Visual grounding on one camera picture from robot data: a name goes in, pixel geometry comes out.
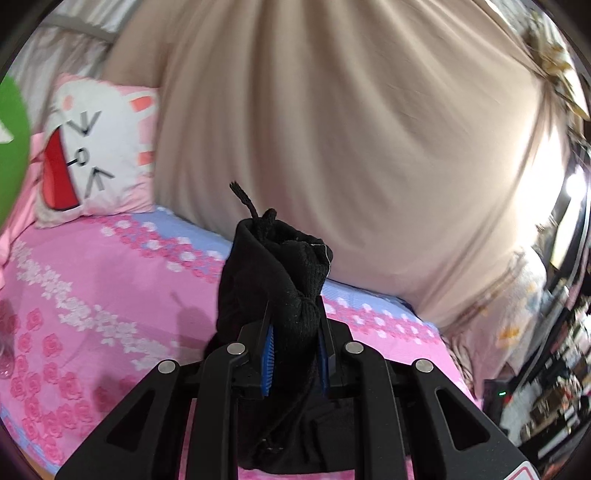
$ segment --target cat pillow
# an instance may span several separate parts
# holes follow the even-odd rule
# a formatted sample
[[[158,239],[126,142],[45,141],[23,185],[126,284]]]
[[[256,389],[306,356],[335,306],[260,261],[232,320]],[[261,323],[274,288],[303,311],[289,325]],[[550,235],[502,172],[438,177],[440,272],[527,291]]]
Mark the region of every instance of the cat pillow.
[[[44,129],[36,225],[149,212],[157,90],[61,75]]]

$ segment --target green object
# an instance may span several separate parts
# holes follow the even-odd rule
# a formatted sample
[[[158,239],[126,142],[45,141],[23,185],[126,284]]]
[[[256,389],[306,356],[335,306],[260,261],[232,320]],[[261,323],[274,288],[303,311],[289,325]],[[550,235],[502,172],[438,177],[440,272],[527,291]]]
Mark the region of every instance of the green object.
[[[27,108],[10,77],[0,83],[0,231],[27,172],[31,128]]]

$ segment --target wooden floor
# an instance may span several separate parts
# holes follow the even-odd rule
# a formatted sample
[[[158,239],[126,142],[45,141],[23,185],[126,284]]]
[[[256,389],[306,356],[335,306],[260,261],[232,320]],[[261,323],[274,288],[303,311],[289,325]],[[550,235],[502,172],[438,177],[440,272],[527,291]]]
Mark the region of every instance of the wooden floor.
[[[31,457],[29,457],[25,452],[22,452],[22,454],[27,458],[28,462],[35,469],[35,471],[37,472],[37,475],[39,475],[43,480],[54,480],[54,476],[52,474],[50,474],[47,470],[45,470],[42,467],[40,467],[39,465],[37,465],[35,460],[33,460]]]

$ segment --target metal screw head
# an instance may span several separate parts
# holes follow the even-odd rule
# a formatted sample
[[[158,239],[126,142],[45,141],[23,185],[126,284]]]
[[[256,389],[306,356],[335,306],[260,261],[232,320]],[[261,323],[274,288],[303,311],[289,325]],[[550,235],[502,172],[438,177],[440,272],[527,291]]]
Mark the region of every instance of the metal screw head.
[[[349,353],[358,354],[363,352],[363,345],[359,342],[349,342],[345,345],[345,350]]]
[[[432,372],[434,368],[433,364],[425,358],[421,358],[414,366],[417,367],[418,371],[423,372],[424,374]]]
[[[172,360],[163,360],[158,364],[158,371],[161,374],[171,374],[177,368]]]
[[[242,355],[246,351],[246,347],[243,344],[236,342],[230,343],[226,350],[228,350],[230,355]]]

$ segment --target pink bedsheet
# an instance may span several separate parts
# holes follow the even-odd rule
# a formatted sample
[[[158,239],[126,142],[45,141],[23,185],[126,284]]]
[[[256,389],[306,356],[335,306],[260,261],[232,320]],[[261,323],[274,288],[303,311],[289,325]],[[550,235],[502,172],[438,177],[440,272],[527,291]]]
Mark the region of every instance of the pink bedsheet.
[[[4,225],[0,228],[0,290],[4,286],[4,264],[10,256],[12,243],[35,221],[35,198],[43,162],[38,157],[43,149],[43,134],[31,137],[30,165],[22,181],[21,193],[12,207]]]
[[[17,443],[52,473],[158,361],[199,360],[214,332],[217,280],[229,244],[220,239],[225,246],[211,250],[167,236],[158,222],[143,218],[156,217],[30,227],[5,267],[0,331],[14,350],[15,368],[12,378],[0,380],[0,415]],[[394,314],[366,303],[353,307],[335,296],[339,287],[330,288],[323,293],[328,315],[350,324],[357,340],[401,362],[429,358],[467,392],[433,327],[396,307]],[[241,472],[241,479],[266,477]]]

